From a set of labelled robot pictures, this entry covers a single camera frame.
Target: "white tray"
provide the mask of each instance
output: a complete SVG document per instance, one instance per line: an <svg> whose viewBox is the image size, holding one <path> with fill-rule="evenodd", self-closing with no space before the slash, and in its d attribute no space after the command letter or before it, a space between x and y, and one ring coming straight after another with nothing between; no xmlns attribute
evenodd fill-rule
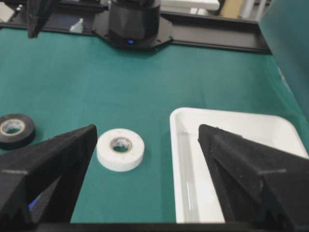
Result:
<svg viewBox="0 0 309 232"><path fill-rule="evenodd" d="M177 223L224 222L202 150L198 127L207 124L308 158L294 126L278 116L179 108L170 115Z"/></svg>

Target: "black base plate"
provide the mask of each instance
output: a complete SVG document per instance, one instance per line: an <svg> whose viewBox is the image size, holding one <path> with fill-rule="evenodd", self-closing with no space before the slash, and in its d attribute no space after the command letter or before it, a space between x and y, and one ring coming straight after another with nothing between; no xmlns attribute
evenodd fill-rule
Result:
<svg viewBox="0 0 309 232"><path fill-rule="evenodd" d="M2 27L27 29L27 1L5 0L5 2L12 9L16 9L20 4L24 7L20 12L16 12L10 22L0 22L0 30ZM92 32L95 15L107 10L107 5L95 0L79 2L63 0L42 31L96 36ZM171 44L271 54L257 22L173 12L161 12L161 16L172 23ZM70 32L71 26L80 18L84 19L83 32L81 34Z"/></svg>
<svg viewBox="0 0 309 232"><path fill-rule="evenodd" d="M109 44L119 47L135 50L148 50L158 47L162 44L172 41L172 23L160 17L159 32L145 40L130 40L117 36L109 32L109 12L104 11L96 14L93 22L93 33L108 42Z"/></svg>

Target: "black tape roll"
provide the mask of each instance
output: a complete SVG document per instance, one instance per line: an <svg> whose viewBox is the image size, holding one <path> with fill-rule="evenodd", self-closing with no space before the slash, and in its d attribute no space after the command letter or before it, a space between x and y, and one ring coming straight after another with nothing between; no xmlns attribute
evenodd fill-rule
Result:
<svg viewBox="0 0 309 232"><path fill-rule="evenodd" d="M0 148L17 149L32 142L35 135L34 123L23 114L0 117Z"/></svg>

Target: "white tape roll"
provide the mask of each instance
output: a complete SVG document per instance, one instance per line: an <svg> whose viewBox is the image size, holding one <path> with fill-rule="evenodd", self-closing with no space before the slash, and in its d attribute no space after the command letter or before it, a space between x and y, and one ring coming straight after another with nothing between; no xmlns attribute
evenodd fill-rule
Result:
<svg viewBox="0 0 309 232"><path fill-rule="evenodd" d="M126 172L140 164L144 148L144 141L135 132L127 129L113 129L99 137L97 156L100 163L107 169Z"/></svg>

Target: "green mat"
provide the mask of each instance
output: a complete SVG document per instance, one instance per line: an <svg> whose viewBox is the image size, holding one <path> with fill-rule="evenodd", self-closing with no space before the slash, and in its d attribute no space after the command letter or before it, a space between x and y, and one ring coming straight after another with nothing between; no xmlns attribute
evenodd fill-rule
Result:
<svg viewBox="0 0 309 232"><path fill-rule="evenodd" d="M309 119L308 8L308 0L273 0L259 23L307 119Z"/></svg>
<svg viewBox="0 0 309 232"><path fill-rule="evenodd" d="M133 53L95 37L29 40L13 29L0 30L0 54L0 115L33 118L34 143L90 123L99 135L127 128L145 142L127 173L94 153L72 222L175 221L169 115L179 107L279 115L309 149L309 123L269 55L175 45Z"/></svg>

